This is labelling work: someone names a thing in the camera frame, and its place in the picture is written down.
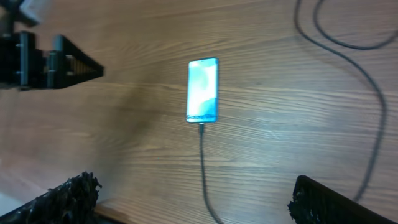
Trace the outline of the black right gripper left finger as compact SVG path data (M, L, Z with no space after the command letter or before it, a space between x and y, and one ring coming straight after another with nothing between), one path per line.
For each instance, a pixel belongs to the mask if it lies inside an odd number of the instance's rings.
M102 185L93 173L83 172L2 215L1 224L90 223L99 197L98 187Z

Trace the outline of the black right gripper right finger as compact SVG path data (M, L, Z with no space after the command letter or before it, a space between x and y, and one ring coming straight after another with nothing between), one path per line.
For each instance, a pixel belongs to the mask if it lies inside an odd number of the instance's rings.
M397 224L306 175L297 177L287 206L296 224Z

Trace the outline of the Samsung Galaxy smartphone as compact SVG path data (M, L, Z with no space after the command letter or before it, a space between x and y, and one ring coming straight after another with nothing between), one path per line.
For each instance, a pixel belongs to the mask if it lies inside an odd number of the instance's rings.
M215 57L188 63L188 123L215 123L218 120L219 60Z

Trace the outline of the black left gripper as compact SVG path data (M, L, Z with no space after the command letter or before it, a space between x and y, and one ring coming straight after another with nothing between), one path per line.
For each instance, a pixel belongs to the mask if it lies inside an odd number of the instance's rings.
M37 48L31 32L1 37L1 88L62 89L103 75L104 67L63 35L49 51Z

